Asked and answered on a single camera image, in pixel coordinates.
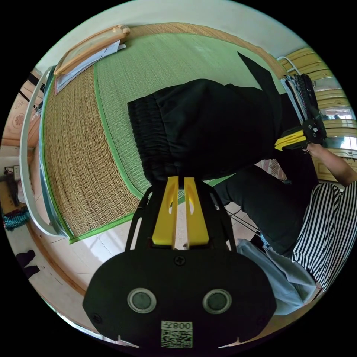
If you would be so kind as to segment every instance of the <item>black and white striped shirt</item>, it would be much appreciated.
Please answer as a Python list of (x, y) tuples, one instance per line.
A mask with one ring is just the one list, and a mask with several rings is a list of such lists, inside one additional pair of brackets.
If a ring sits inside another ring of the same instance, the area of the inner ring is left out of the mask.
[(340, 191), (319, 184), (310, 204), (292, 260), (308, 269), (326, 291), (341, 271), (357, 236), (357, 181)]

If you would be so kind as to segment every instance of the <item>green mat border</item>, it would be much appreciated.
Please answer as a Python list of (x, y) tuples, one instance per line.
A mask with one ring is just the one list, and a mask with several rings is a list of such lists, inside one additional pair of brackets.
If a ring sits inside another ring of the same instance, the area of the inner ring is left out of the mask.
[[(50, 87), (49, 87), (49, 91), (52, 90), (53, 86), (54, 86), (54, 83), (55, 83), (55, 77), (53, 77), (52, 81), (51, 81), (51, 84), (50, 84)], [(42, 151), (41, 151), (41, 158), (42, 158), (42, 165), (43, 165), (43, 168), (44, 168), (44, 179), (45, 179), (45, 182), (46, 182), (46, 186), (47, 186), (47, 189), (48, 189), (48, 192), (49, 192), (49, 196), (50, 196), (50, 199), (51, 199), (51, 203), (55, 209), (55, 212), (58, 216), (58, 220), (60, 221), (63, 229), (65, 230), (66, 234), (68, 235), (68, 238), (69, 238), (69, 244), (73, 244), (73, 243), (76, 243), (80, 240), (83, 240), (85, 238), (88, 238), (88, 237), (91, 237), (93, 235), (97, 235), (97, 234), (100, 234), (100, 233), (103, 233), (105, 232), (106, 230), (108, 229), (111, 229), (111, 228), (114, 228), (120, 224), (123, 224), (123, 223), (126, 223), (128, 221), (130, 221), (134, 215), (134, 213), (130, 213), (124, 217), (121, 217), (119, 219), (117, 219), (116, 221), (113, 221), (113, 222), (110, 222), (108, 223), (107, 225), (105, 226), (102, 226), (100, 228), (96, 228), (96, 229), (93, 229), (91, 231), (88, 231), (87, 233), (84, 233), (84, 234), (81, 234), (79, 235), (78, 237), (76, 237), (71, 229), (69, 228), (67, 222), (65, 221), (65, 219), (63, 218), (59, 208), (58, 208), (58, 205), (57, 205), (57, 202), (56, 202), (56, 199), (53, 195), (53, 191), (52, 191), (52, 187), (51, 187), (51, 184), (50, 184), (50, 181), (49, 181), (49, 178), (48, 178), (48, 173), (47, 173), (47, 166), (46, 166), (46, 160), (45, 160), (45, 136), (44, 136), (44, 130), (43, 130), (43, 125), (44, 125), (44, 122), (45, 122), (45, 118), (46, 118), (46, 104), (47, 104), (47, 101), (44, 102), (44, 106), (43, 106), (43, 117), (42, 117), (42, 123), (41, 123), (41, 141), (42, 141)]]
[[(102, 125), (103, 125), (103, 129), (104, 129), (104, 133), (106, 135), (106, 138), (107, 138), (107, 142), (108, 142), (108, 145), (110, 147), (110, 151), (111, 151), (111, 154), (113, 156), (113, 159), (114, 159), (114, 162), (117, 166), (117, 169), (124, 181), (124, 183), (126, 184), (126, 186), (128, 187), (129, 191), (134, 195), (136, 196), (137, 198), (141, 199), (143, 197), (143, 193), (141, 193), (138, 189), (136, 189), (136, 187), (134, 187), (134, 185), (131, 183), (125, 169), (124, 169), (124, 166), (120, 160), (120, 157), (118, 155), (118, 153), (116, 152), (116, 149), (115, 149), (115, 145), (114, 145), (114, 141), (112, 139), (112, 136), (110, 135), (110, 131), (109, 131), (109, 127), (106, 123), (106, 121), (103, 119), (105, 118), (105, 114), (104, 114), (104, 109), (103, 109), (103, 104), (102, 104), (102, 100), (100, 98), (100, 93), (99, 93), (99, 86), (98, 86), (98, 80), (97, 80), (97, 76), (98, 76), (98, 71), (97, 71), (97, 62), (94, 64), (94, 90), (95, 90), (95, 96), (96, 96), (96, 100), (97, 100), (97, 106), (98, 106), (98, 110), (99, 110), (99, 114), (100, 114), (100, 118), (101, 118), (101, 122), (102, 122)], [(53, 86), (55, 85), (55, 77), (52, 78), (52, 81), (51, 81), (51, 84), (50, 84), (50, 87), (49, 87), (49, 91), (52, 90)], [(65, 221), (65, 219), (63, 218), (59, 208), (58, 208), (58, 205), (57, 205), (57, 202), (56, 202), (56, 199), (53, 195), (53, 191), (52, 191), (52, 187), (51, 187), (51, 184), (50, 184), (50, 181), (49, 181), (49, 178), (48, 178), (48, 173), (47, 173), (47, 166), (46, 166), (46, 160), (45, 160), (45, 136), (44, 136), (44, 130), (43, 130), (43, 126), (44, 126), (44, 122), (45, 122), (45, 118), (46, 118), (46, 105), (47, 105), (47, 101), (44, 102), (44, 106), (43, 106), (43, 118), (42, 118), (42, 123), (41, 123), (41, 141), (42, 141), (42, 151), (41, 151), (41, 157), (42, 157), (42, 165), (43, 165), (43, 168), (44, 168), (44, 178), (45, 178), (45, 182), (46, 182), (46, 186), (47, 186), (47, 189), (48, 189), (48, 192), (49, 192), (49, 196), (51, 198), (51, 202), (52, 202), (52, 205), (55, 209), (55, 212), (58, 216), (58, 219), (63, 227), (63, 229), (65, 230), (66, 234), (68, 235), (68, 238), (69, 238), (69, 244), (73, 244), (73, 243), (76, 243), (76, 242), (79, 242), (85, 238), (88, 238), (88, 237), (91, 237), (91, 236), (94, 236), (94, 235), (97, 235), (97, 234), (101, 234), (111, 228), (114, 228), (116, 226), (119, 226), (121, 224), (124, 224), (126, 222), (129, 222), (130, 220), (132, 220), (133, 218), (133, 215), (134, 215), (134, 212), (124, 216), (124, 217), (121, 217), (113, 222), (110, 222), (102, 227), (99, 227), (99, 228), (96, 228), (96, 229), (93, 229), (91, 231), (88, 231), (87, 233), (84, 233), (84, 234), (81, 234), (79, 236), (75, 236), (73, 234), (73, 232), (71, 231), (71, 229), (69, 228), (67, 222)], [(230, 176), (226, 176), (226, 177), (223, 177), (223, 178), (218, 178), (218, 179), (215, 179), (215, 180), (212, 180), (211, 182), (209, 182), (209, 185), (210, 186), (215, 186), (217, 184), (219, 184), (220, 182), (223, 182), (224, 180), (226, 180), (227, 178), (231, 177), (233, 175), (230, 175)], [(181, 197), (179, 200), (178, 200), (178, 204), (181, 204), (185, 202), (185, 196)]]

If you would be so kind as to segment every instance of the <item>qr code label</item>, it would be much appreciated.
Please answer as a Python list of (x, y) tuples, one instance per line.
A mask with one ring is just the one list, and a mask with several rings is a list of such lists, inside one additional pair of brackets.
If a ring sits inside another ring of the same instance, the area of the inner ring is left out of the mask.
[(161, 347), (192, 348), (192, 322), (161, 321)]

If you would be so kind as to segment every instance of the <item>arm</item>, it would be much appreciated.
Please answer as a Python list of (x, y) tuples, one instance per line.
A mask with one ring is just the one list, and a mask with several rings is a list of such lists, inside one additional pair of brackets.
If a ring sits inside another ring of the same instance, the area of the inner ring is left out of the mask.
[(333, 154), (318, 144), (309, 144), (307, 150), (311, 156), (319, 159), (344, 187), (349, 186), (353, 181), (357, 181), (357, 172), (341, 157)]

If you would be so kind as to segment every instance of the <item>black pants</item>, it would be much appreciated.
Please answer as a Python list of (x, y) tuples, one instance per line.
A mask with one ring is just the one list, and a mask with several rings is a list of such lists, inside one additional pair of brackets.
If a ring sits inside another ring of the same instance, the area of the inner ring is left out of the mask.
[[(284, 118), (282, 129), (298, 125), (292, 115)], [(215, 190), (224, 205), (234, 202), (247, 213), (274, 251), (290, 257), (311, 192), (319, 181), (310, 155), (301, 149), (275, 150), (271, 158), (277, 160), (291, 185), (250, 166), (216, 185)]]

